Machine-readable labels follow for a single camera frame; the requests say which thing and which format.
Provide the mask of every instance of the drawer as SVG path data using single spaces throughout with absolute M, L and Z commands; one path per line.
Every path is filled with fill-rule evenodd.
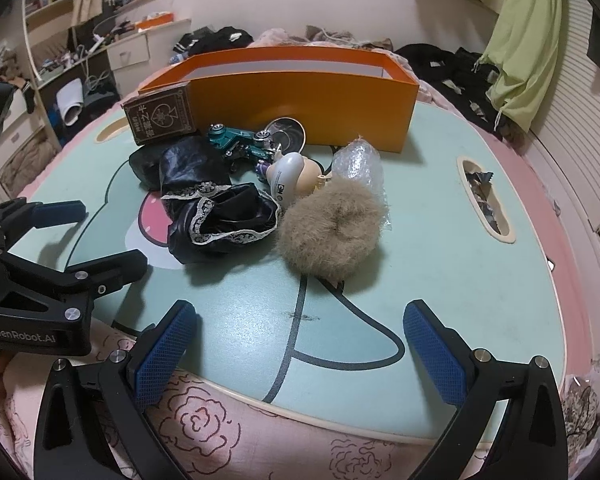
M 7 116 L 4 118 L 4 126 L 2 130 L 9 128 L 22 114 L 27 112 L 27 104 L 24 101 L 24 95 L 20 90 L 16 90 L 13 93 L 13 101 L 7 112 Z
M 112 70 L 148 61 L 149 48 L 146 44 L 146 35 L 138 34 L 112 44 L 107 48 L 107 55 Z
M 0 136 L 0 170 L 34 133 L 43 126 L 38 114 L 25 115 Z

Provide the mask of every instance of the blue gripper pad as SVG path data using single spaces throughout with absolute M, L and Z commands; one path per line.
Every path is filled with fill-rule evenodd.
M 41 229 L 55 225 L 82 222 L 87 216 L 87 208 L 80 200 L 38 204 L 31 212 L 33 227 Z
M 420 356 L 442 400 L 461 406 L 466 399 L 464 368 L 415 302 L 404 309 L 402 324 L 407 342 Z
M 177 313 L 136 369 L 134 392 L 140 412 L 160 400 L 171 374 L 196 331 L 196 309 L 192 304 L 179 300 L 171 308 L 177 309 Z M 162 322 L 154 330 L 160 330 L 161 325 Z

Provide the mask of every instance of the oval cutout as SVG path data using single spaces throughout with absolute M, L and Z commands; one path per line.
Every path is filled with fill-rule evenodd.
M 118 136 L 127 128 L 129 128 L 129 121 L 126 120 L 126 117 L 122 117 L 116 121 L 113 121 L 112 123 L 107 124 L 107 126 L 105 126 L 96 136 L 94 142 L 106 142 L 107 140 Z
M 516 234 L 513 230 L 513 225 L 509 221 L 509 218 L 506 215 L 504 206 L 502 202 L 498 198 L 498 194 L 494 188 L 494 185 L 491 182 L 485 182 L 480 184 L 480 190 L 482 191 L 487 204 L 491 207 L 493 211 L 493 218 L 497 224 L 499 233 L 494 230 L 494 228 L 489 224 L 487 217 L 482 212 L 482 209 L 478 205 L 477 200 L 474 196 L 474 191 L 471 188 L 471 184 L 466 176 L 467 173 L 485 173 L 486 171 L 478 164 L 477 162 L 467 158 L 465 156 L 458 157 L 458 171 L 460 172 L 460 180 L 464 185 L 464 190 L 466 191 L 471 204 L 474 207 L 480 222 L 484 226 L 485 230 L 496 240 L 499 240 L 506 244 L 512 244 L 516 241 Z

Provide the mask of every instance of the brown playing card box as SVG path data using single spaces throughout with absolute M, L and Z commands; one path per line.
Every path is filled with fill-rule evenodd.
M 138 146 L 196 131 L 188 81 L 133 97 L 122 106 Z

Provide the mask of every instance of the fur ball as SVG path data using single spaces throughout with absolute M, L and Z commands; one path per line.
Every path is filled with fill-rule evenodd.
M 303 274 L 340 282 L 376 248 L 384 213 L 366 186 L 334 178 L 285 212 L 278 252 Z

